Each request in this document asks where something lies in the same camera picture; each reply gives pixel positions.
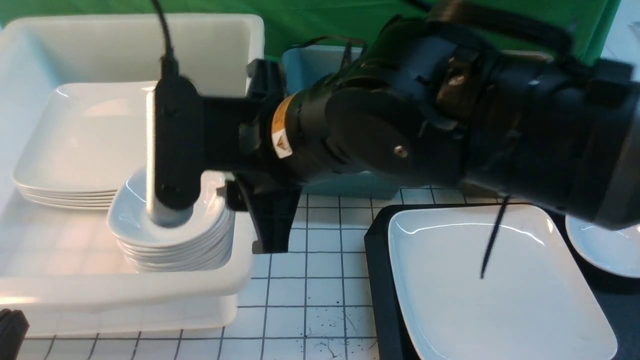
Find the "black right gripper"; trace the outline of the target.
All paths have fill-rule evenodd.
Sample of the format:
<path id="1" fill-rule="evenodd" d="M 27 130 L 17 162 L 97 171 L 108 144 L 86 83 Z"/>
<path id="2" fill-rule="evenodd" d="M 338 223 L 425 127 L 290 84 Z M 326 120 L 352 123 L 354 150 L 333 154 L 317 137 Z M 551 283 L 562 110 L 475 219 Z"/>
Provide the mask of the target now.
<path id="1" fill-rule="evenodd" d="M 281 64 L 255 59 L 245 96 L 204 96 L 205 168 L 229 173 L 228 207 L 250 215 L 254 255 L 287 253 L 302 195 L 302 176 L 278 143 L 295 152 L 305 141 L 300 100 Z"/>

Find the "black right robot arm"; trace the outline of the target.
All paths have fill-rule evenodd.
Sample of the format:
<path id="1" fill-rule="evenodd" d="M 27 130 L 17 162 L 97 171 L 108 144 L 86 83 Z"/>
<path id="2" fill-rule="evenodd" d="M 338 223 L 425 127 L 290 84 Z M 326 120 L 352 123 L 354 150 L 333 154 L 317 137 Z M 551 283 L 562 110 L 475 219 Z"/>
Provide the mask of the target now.
<path id="1" fill-rule="evenodd" d="M 464 0 L 391 18 L 357 59 L 300 91 L 250 66 L 244 98 L 206 96 L 201 170 L 232 173 L 268 253 L 288 250 L 302 187 L 371 173 L 462 183 L 619 230 L 639 223 L 633 66 L 572 55 L 562 28 Z"/>

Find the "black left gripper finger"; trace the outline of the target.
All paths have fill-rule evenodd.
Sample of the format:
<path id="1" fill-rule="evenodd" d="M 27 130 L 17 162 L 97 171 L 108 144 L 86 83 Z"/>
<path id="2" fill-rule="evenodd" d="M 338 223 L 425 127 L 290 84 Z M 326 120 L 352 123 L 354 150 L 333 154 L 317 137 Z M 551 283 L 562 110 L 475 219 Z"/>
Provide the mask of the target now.
<path id="1" fill-rule="evenodd" d="M 2 309 L 0 311 L 0 359 L 16 360 L 29 322 L 21 310 Z"/>

